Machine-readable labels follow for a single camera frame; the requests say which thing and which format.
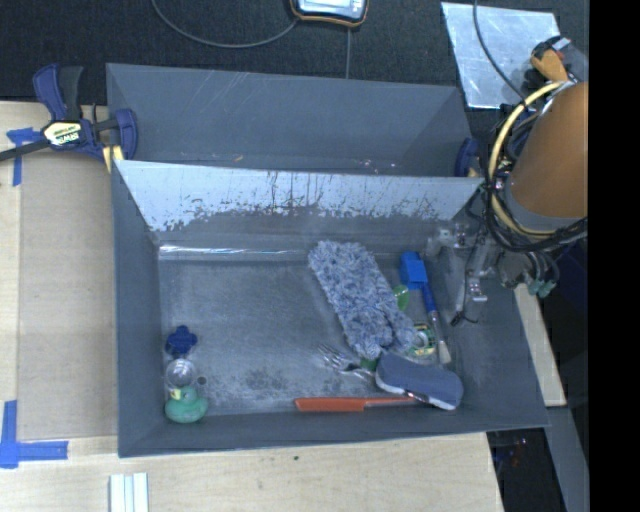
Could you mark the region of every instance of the blue tape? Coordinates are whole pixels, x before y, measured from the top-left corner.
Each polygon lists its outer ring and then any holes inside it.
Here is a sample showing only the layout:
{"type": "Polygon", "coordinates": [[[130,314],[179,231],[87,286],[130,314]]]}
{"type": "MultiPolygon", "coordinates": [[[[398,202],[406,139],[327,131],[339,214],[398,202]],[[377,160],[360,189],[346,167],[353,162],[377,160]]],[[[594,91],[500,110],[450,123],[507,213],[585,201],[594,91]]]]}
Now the blue tape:
{"type": "Polygon", "coordinates": [[[16,441],[17,400],[4,403],[2,437],[0,437],[0,468],[15,469],[22,461],[66,460],[69,441],[16,441]]]}
{"type": "MultiPolygon", "coordinates": [[[[17,130],[9,130],[7,137],[13,144],[18,147],[29,142],[38,142],[44,139],[42,134],[33,128],[19,128],[17,130]]],[[[16,157],[13,161],[13,186],[17,187],[22,183],[22,157],[16,157]]]]}
{"type": "Polygon", "coordinates": [[[403,252],[400,256],[400,280],[409,290],[421,290],[424,306],[427,313],[437,311],[436,301],[433,298],[427,267],[420,257],[420,253],[414,251],[403,252]]]}

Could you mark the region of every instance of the green object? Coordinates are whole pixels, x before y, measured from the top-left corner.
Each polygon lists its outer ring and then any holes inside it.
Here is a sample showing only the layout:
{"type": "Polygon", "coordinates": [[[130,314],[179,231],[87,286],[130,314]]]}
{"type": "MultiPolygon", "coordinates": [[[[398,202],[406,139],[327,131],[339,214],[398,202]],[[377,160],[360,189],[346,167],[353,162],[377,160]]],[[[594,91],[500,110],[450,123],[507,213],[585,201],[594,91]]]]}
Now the green object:
{"type": "Polygon", "coordinates": [[[553,290],[555,287],[555,281],[547,281],[546,283],[543,283],[543,285],[538,289],[538,297],[544,299],[551,293],[551,290],[553,290]]]}
{"type": "Polygon", "coordinates": [[[174,389],[171,398],[164,405],[164,413],[176,423],[193,423],[207,412],[209,403],[206,398],[198,396],[192,386],[174,389]]]}
{"type": "Polygon", "coordinates": [[[543,284],[544,284],[544,281],[541,281],[540,279],[535,279],[531,281],[527,285],[527,289],[529,290],[529,295],[535,295],[536,293],[538,293],[538,290],[542,288],[543,284]]]}
{"type": "Polygon", "coordinates": [[[403,284],[399,284],[393,289],[393,294],[396,296],[398,303],[398,309],[404,311],[409,305],[409,288],[403,284]]]}
{"type": "Polygon", "coordinates": [[[427,324],[416,324],[416,343],[407,350],[410,358],[425,359],[436,351],[436,337],[427,324]]]}
{"type": "Polygon", "coordinates": [[[375,372],[376,368],[378,367],[378,359],[365,359],[363,357],[362,359],[360,359],[360,366],[365,370],[375,372]]]}

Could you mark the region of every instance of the red handle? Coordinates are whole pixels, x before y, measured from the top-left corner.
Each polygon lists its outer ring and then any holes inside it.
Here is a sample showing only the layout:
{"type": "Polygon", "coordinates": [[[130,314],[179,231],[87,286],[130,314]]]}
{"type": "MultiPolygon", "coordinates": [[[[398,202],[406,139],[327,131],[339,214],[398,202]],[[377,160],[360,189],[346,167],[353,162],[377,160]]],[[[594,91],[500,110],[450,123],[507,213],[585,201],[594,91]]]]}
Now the red handle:
{"type": "Polygon", "coordinates": [[[362,412],[368,406],[412,404],[408,396],[390,397],[308,397],[296,398],[296,407],[302,412],[362,412]]]}

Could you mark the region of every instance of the clamp handle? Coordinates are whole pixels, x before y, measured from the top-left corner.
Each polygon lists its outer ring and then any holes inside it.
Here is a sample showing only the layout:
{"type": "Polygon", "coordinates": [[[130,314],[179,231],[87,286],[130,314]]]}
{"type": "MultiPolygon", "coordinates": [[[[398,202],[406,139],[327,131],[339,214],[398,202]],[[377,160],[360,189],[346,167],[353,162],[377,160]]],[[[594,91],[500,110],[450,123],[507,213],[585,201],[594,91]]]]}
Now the clamp handle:
{"type": "Polygon", "coordinates": [[[78,105],[78,82],[84,68],[49,64],[33,76],[33,88],[38,101],[51,114],[51,121],[76,121],[82,117],[78,105]]]}
{"type": "Polygon", "coordinates": [[[116,121],[120,129],[120,147],[127,160],[133,158],[138,147],[138,128],[133,111],[128,108],[116,110],[116,121]]]}

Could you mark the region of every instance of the yellow cable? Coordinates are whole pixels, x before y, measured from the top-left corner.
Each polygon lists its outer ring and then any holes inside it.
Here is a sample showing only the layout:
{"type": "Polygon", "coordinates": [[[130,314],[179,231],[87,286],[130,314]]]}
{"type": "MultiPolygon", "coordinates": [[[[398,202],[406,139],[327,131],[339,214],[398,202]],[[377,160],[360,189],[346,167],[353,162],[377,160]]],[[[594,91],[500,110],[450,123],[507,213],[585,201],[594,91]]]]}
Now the yellow cable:
{"type": "Polygon", "coordinates": [[[366,1],[366,4],[364,6],[364,15],[362,16],[362,19],[358,21],[350,21],[342,18],[332,18],[330,15],[321,16],[321,15],[313,15],[313,14],[304,14],[303,12],[300,12],[296,8],[296,3],[294,0],[289,0],[289,5],[291,6],[291,11],[293,12],[293,14],[298,18],[300,18],[302,21],[328,21],[330,23],[337,23],[338,25],[343,25],[345,27],[355,28],[362,25],[364,21],[367,19],[367,13],[369,12],[369,2],[368,0],[365,0],[365,1],[366,1]]]}
{"type": "MultiPolygon", "coordinates": [[[[524,101],[519,103],[516,106],[516,108],[513,110],[513,112],[511,112],[507,120],[502,125],[502,129],[498,133],[498,136],[496,137],[496,142],[494,143],[493,149],[491,151],[491,156],[489,158],[489,166],[487,169],[487,178],[489,183],[491,183],[491,181],[493,180],[493,174],[498,166],[498,158],[500,156],[502,146],[504,145],[504,141],[507,138],[507,134],[509,133],[509,130],[511,130],[512,125],[516,122],[520,114],[533,102],[535,102],[545,94],[548,94],[549,92],[556,90],[558,87],[562,85],[564,85],[564,82],[552,82],[550,84],[545,85],[544,87],[541,87],[533,94],[530,94],[529,96],[527,96],[524,99],[524,101]]],[[[514,231],[517,231],[521,234],[524,234],[530,237],[535,237],[535,238],[545,238],[554,233],[554,231],[529,230],[514,223],[509,218],[509,216],[504,212],[504,210],[502,209],[502,206],[500,205],[500,202],[495,196],[491,198],[491,205],[494,211],[496,212],[498,218],[514,231]]]]}

